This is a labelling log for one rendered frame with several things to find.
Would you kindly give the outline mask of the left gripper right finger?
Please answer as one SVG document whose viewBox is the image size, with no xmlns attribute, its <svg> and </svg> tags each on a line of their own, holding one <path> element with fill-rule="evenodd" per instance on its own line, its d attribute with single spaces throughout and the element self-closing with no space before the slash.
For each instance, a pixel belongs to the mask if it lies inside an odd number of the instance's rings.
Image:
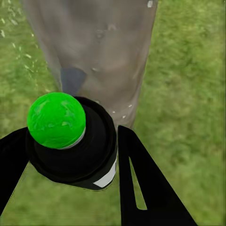
<svg viewBox="0 0 226 226">
<path fill-rule="evenodd" d="M 121 226 L 197 226 L 136 133 L 118 126 Z M 147 210 L 136 206 L 129 157 Z"/>
</svg>

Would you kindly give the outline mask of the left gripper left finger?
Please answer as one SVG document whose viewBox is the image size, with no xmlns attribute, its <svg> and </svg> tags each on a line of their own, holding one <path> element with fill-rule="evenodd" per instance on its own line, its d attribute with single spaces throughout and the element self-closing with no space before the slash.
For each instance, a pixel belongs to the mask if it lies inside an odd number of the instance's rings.
<svg viewBox="0 0 226 226">
<path fill-rule="evenodd" d="M 27 127 L 0 139 L 0 216 L 29 161 L 25 150 Z"/>
</svg>

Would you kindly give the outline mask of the pesticide atomizer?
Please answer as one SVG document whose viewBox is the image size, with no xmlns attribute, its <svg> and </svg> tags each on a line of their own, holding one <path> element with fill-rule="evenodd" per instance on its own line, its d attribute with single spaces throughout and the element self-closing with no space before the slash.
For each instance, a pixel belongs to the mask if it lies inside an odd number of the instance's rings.
<svg viewBox="0 0 226 226">
<path fill-rule="evenodd" d="M 53 182 L 102 190 L 117 168 L 118 135 L 113 119 L 85 97 L 75 97 L 88 80 L 75 66 L 59 70 L 62 92 L 48 92 L 30 107 L 25 150 L 30 163 Z"/>
</svg>

